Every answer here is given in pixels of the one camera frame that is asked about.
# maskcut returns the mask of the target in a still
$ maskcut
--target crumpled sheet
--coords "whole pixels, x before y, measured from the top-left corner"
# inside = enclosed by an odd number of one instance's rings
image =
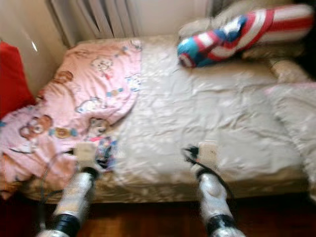
[[[278,85],[267,94],[274,114],[304,158],[311,198],[316,202],[316,83]]]
[[[95,202],[196,200],[197,181],[180,151],[205,139],[218,141],[218,167],[236,197],[307,190],[302,158],[264,94],[276,83],[268,67],[229,61],[187,69],[176,36],[141,41],[139,96],[117,125],[117,163],[97,181]],[[24,194],[39,199],[39,183],[29,182]]]

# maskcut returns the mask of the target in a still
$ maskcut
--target pink blanket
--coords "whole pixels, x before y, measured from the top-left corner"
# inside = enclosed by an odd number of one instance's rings
[[[40,91],[38,104],[1,121],[0,172],[5,183],[41,177],[56,157],[47,180],[62,188],[76,163],[75,156],[62,152],[78,141],[101,147],[114,143],[110,127],[137,97],[140,51],[137,40],[80,44],[68,50],[53,80]]]

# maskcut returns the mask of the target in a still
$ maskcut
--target white bedsheet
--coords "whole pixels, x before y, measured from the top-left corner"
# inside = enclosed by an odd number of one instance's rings
[[[236,197],[307,190],[302,159],[263,93],[276,83],[265,65],[186,69],[177,60],[176,37],[141,40],[141,90],[116,126],[115,171],[97,182],[95,202],[195,200],[197,182],[180,149],[205,139],[218,141],[218,166]],[[26,196],[39,199],[39,183],[25,186]]]

